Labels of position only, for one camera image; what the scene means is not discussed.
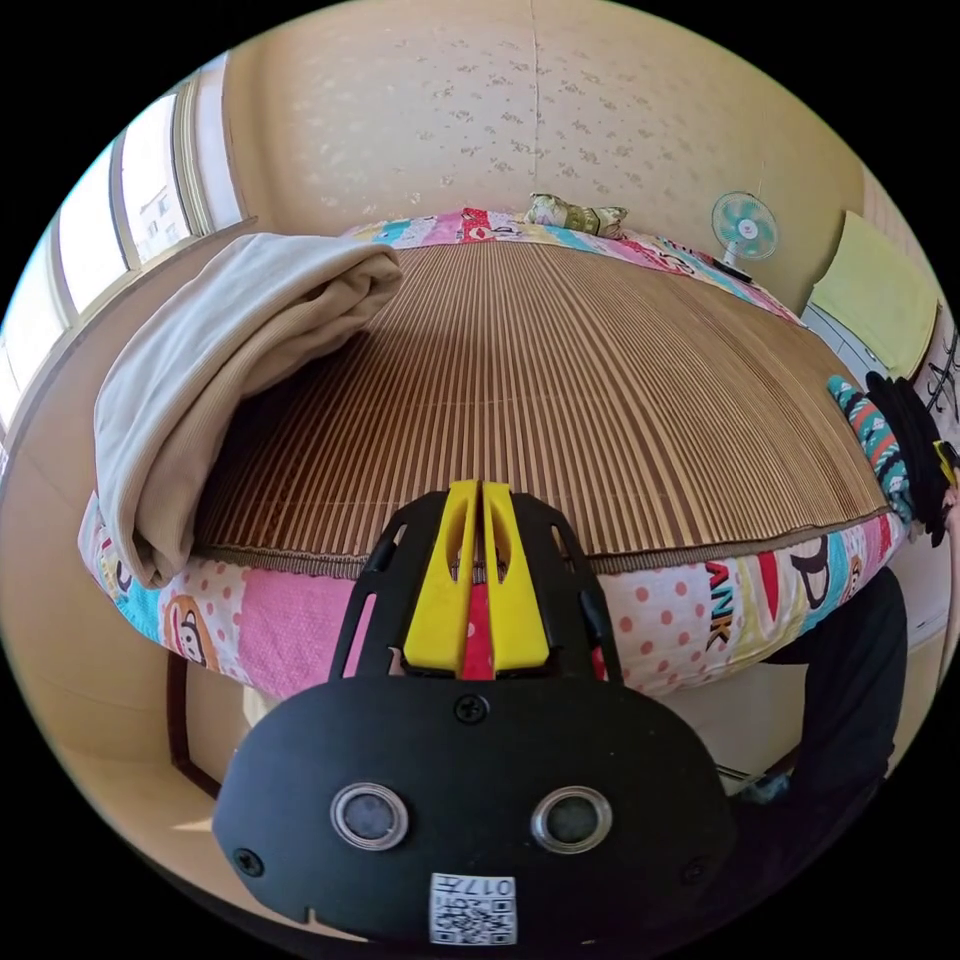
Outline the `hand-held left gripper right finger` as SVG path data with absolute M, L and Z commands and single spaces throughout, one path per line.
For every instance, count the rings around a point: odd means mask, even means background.
M 489 635 L 495 669 L 540 669 L 549 647 L 508 485 L 482 484 Z

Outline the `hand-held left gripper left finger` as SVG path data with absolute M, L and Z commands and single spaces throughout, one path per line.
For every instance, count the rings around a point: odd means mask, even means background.
M 403 655 L 411 670 L 460 670 L 473 587 L 479 482 L 457 481 L 445 495 Z

